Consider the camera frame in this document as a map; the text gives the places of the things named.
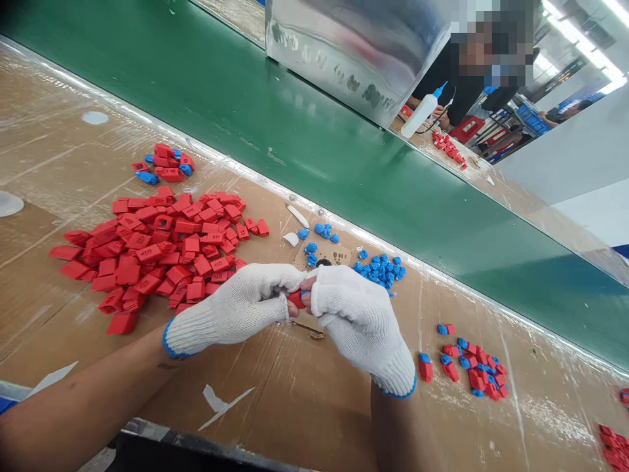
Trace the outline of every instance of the blue nozzle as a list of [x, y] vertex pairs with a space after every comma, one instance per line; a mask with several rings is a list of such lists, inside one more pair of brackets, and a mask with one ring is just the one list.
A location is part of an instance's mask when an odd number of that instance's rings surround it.
[[436, 89], [436, 90], [434, 91], [434, 94], [433, 94], [433, 95], [435, 95], [435, 97], [437, 97], [437, 98], [441, 97], [441, 93], [444, 91], [444, 87], [445, 87], [447, 84], [448, 84], [448, 81], [446, 81], [446, 83], [444, 83], [444, 84], [443, 84], [440, 88]]

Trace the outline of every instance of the pile of red plastic caps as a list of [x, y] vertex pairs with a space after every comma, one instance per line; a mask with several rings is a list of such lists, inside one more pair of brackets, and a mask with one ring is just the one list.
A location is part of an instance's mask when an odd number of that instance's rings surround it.
[[212, 295], [246, 262], [236, 259], [250, 234], [265, 237], [264, 220], [242, 219], [246, 208], [238, 195], [224, 191], [194, 202], [169, 187], [147, 199], [113, 202], [116, 218], [91, 231], [70, 231], [73, 246], [54, 247], [49, 255], [68, 260], [60, 272], [109, 292], [100, 311], [113, 314], [107, 334], [135, 329], [140, 308], [150, 294], [169, 298], [175, 315]]

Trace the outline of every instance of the workbench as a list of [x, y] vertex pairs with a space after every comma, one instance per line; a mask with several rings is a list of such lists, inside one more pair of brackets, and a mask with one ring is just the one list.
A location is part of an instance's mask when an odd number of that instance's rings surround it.
[[[291, 196], [311, 225], [333, 224], [354, 256], [362, 246], [370, 254], [402, 257], [408, 275], [395, 285], [392, 304], [413, 356], [428, 353], [435, 365], [435, 379], [421, 382], [413, 398], [425, 403], [449, 470], [598, 472], [606, 466], [596, 423], [629, 433], [615, 391], [627, 382], [625, 373], [290, 188], [15, 45], [0, 54], [0, 93], [0, 188], [26, 202], [0, 226], [3, 387], [33, 386], [75, 361], [75, 370], [85, 368], [171, 319], [166, 300], [151, 297], [132, 334], [106, 336], [109, 317], [97, 310], [103, 294], [61, 275], [60, 261], [47, 256], [66, 231], [110, 219], [118, 197], [154, 194], [130, 163], [166, 142], [197, 163], [192, 177], [171, 184], [176, 193], [237, 193], [246, 213], [266, 219], [271, 235], [238, 249], [248, 262], [295, 260], [299, 248], [282, 240], [300, 229], [284, 206]], [[88, 124], [83, 116], [89, 111], [108, 121]], [[430, 172], [430, 164], [421, 165]], [[468, 185], [459, 185], [466, 195]], [[454, 323], [460, 336], [502, 360], [508, 399], [477, 399], [465, 378], [452, 383], [445, 377], [438, 354], [446, 338], [437, 333], [438, 323]], [[329, 337], [317, 341], [310, 334], [276, 324], [242, 344], [214, 345], [190, 359], [139, 416], [306, 469], [375, 471], [369, 376], [340, 356]], [[227, 402], [254, 390], [197, 433], [214, 414], [202, 395], [206, 384]]]

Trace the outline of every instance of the worker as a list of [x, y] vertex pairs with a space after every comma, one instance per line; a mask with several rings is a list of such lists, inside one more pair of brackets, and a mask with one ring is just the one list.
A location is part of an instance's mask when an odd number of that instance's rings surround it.
[[[302, 289], [311, 290], [302, 300], [339, 352], [371, 374], [380, 470], [445, 471], [387, 291], [346, 266], [322, 266], [314, 275], [306, 279], [288, 264], [250, 264], [165, 326], [17, 404], [0, 416], [0, 469], [78, 470], [190, 356], [213, 344], [244, 342], [272, 323], [297, 317], [285, 293]], [[182, 464], [179, 470], [190, 469]]]
[[[524, 84], [524, 70], [533, 64], [533, 32], [541, 17], [541, 2], [521, 0], [501, 6], [504, 10], [477, 12], [480, 21], [469, 23], [472, 31], [452, 34], [407, 107], [415, 109], [423, 97], [447, 82], [432, 116], [448, 130], [463, 121], [486, 86]], [[445, 109], [450, 100], [452, 104]]]
[[[563, 113], [559, 113], [557, 108], [553, 108], [548, 112], [540, 111], [539, 117], [551, 128], [556, 128], [568, 119], [578, 115], [592, 104], [593, 101], [591, 100], [582, 100], [567, 108]], [[514, 144], [514, 148], [517, 148], [518, 146], [523, 146], [534, 140], [534, 137], [529, 133], [520, 131], [520, 128], [521, 126], [513, 125], [510, 128], [511, 132], [491, 147], [487, 147], [484, 143], [479, 144], [478, 148], [483, 152], [483, 157], [492, 157], [493, 154], [497, 153], [500, 149], [511, 146], [512, 144]]]
[[580, 102], [567, 108], [563, 113], [559, 113], [557, 108], [553, 108], [548, 112], [540, 111], [539, 117], [551, 128], [556, 128], [564, 121], [578, 115], [580, 112], [590, 107], [593, 103], [594, 102], [591, 100], [581, 100]]

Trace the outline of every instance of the hand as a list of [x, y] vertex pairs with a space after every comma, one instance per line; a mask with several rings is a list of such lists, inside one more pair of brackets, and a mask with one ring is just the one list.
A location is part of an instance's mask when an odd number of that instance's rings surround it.
[[413, 357], [384, 287], [345, 265], [322, 265], [316, 269], [316, 280], [306, 279], [301, 289], [312, 289], [301, 300], [328, 329], [339, 352], [369, 372], [380, 390], [400, 398], [415, 391]]
[[162, 337], [171, 357], [188, 357], [212, 344], [236, 344], [273, 322], [299, 315], [286, 300], [305, 273], [289, 264], [249, 264], [213, 295], [186, 309], [166, 326]]
[[443, 112], [444, 107], [441, 105], [437, 105], [436, 108], [432, 111], [432, 119], [438, 119], [441, 113]]

